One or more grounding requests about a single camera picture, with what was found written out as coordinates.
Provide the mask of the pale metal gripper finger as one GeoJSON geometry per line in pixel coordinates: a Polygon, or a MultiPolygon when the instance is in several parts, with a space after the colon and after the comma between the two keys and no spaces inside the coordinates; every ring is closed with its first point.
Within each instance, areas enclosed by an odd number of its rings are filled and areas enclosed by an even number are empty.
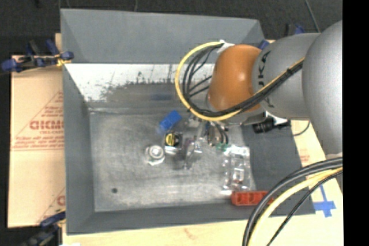
{"type": "Polygon", "coordinates": [[[193,146],[192,159],[193,161],[198,161],[202,156],[201,143],[199,141],[194,141],[193,146]]]}
{"type": "Polygon", "coordinates": [[[186,169],[190,169],[193,163],[193,150],[194,150],[194,144],[190,143],[185,148],[185,157],[184,157],[184,167],[186,169]]]}

